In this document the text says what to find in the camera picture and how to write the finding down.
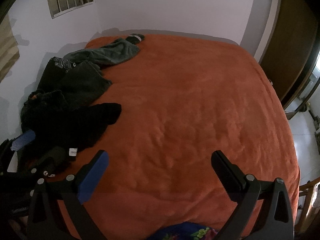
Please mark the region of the black sweatshirt with white logo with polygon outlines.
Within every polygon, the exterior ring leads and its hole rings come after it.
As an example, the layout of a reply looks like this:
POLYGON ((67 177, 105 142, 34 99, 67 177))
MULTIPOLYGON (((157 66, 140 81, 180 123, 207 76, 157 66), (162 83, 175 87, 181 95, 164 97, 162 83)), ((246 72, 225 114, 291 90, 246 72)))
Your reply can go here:
POLYGON ((76 155, 100 139, 107 127, 117 122, 122 107, 107 102, 78 106, 56 90, 32 92, 21 111, 23 132, 35 139, 18 154, 18 171, 35 169, 42 175, 62 173, 76 155))

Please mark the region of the wooden chair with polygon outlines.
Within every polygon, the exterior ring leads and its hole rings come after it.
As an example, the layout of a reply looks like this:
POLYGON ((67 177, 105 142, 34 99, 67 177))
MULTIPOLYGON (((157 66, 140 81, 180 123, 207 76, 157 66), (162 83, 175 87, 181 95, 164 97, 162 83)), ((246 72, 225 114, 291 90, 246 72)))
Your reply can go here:
POLYGON ((304 197, 304 203, 298 207, 301 214, 295 225, 296 235, 306 233, 316 220, 319 220, 319 178, 301 185, 299 197, 304 197))

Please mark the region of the dark jeans pile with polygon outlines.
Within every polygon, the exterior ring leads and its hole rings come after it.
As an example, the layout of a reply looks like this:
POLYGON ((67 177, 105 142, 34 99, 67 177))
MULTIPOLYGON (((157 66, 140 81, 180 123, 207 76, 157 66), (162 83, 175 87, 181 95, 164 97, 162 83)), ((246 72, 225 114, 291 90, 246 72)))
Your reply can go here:
POLYGON ((68 101, 77 105, 90 105, 99 99, 112 85, 103 77, 98 65, 90 61, 74 63, 52 57, 42 74, 37 90, 59 91, 68 101))

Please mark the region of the colourful floral cloth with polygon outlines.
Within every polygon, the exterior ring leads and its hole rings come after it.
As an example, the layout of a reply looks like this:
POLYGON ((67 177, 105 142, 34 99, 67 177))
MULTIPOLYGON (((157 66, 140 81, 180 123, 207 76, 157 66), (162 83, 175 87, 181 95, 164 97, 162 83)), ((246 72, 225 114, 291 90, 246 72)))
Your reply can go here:
POLYGON ((181 224, 171 225, 166 228, 157 230, 147 239, 150 240, 199 240, 214 239, 217 231, 211 227, 195 224, 191 222, 183 222, 181 224))

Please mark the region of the beige curtain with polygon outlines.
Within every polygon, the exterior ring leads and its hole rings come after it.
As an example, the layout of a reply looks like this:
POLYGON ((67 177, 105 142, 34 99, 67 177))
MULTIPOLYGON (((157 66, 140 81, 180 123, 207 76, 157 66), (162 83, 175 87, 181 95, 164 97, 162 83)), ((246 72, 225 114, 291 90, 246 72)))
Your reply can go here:
POLYGON ((8 14, 5 15, 1 22, 0 42, 0 80, 2 81, 20 58, 18 44, 12 33, 8 14))

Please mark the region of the grey-green fleece garment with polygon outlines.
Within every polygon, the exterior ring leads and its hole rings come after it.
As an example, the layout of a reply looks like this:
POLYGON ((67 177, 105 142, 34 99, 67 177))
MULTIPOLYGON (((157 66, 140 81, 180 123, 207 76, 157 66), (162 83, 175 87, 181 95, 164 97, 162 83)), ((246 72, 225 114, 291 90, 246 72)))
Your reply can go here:
POLYGON ((134 58, 140 51, 137 45, 127 42, 125 38, 118 38, 112 43, 95 49, 82 49, 66 54, 63 59, 72 63, 92 62, 107 67, 115 66, 134 58))

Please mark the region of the orange fleece bed blanket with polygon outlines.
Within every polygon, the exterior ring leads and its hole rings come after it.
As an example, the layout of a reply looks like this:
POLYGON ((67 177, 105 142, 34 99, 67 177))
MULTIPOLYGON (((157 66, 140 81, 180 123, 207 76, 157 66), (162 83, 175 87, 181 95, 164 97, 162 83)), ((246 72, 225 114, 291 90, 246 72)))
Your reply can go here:
POLYGON ((237 45, 169 35, 146 35, 139 48, 103 70, 112 86, 98 102, 121 104, 121 115, 69 168, 107 151, 109 166, 85 203, 105 237, 145 239, 185 221, 222 228, 235 203, 212 169, 215 150, 260 180, 282 178, 296 211, 292 132, 254 57, 237 45))

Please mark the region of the dark striped sock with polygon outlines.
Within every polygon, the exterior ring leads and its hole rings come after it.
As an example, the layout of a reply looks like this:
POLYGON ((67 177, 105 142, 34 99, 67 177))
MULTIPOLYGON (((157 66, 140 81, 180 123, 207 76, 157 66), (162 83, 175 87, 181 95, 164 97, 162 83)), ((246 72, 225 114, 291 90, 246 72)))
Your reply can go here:
POLYGON ((145 36, 142 34, 130 34, 127 38, 125 38, 125 40, 131 44, 137 45, 145 40, 145 36))

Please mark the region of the brown wooden door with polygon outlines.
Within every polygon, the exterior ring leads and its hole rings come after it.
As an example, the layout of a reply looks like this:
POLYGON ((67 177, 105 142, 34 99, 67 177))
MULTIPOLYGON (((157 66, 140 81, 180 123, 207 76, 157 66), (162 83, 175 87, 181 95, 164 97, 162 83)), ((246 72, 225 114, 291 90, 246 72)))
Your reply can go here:
POLYGON ((319 51, 319 0, 280 0, 261 67, 286 108, 306 82, 319 51))

